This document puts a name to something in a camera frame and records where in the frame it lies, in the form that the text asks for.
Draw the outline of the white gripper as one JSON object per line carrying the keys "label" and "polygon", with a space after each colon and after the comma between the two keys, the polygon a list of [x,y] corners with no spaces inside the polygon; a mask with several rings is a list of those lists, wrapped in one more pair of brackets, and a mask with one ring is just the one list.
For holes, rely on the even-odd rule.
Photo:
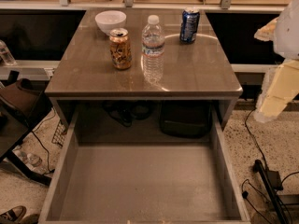
{"label": "white gripper", "polygon": [[280,13],[254,34],[258,40],[273,41],[274,52],[287,60],[264,75],[262,93],[253,117],[266,123],[278,117],[299,94],[299,0],[292,0]]}

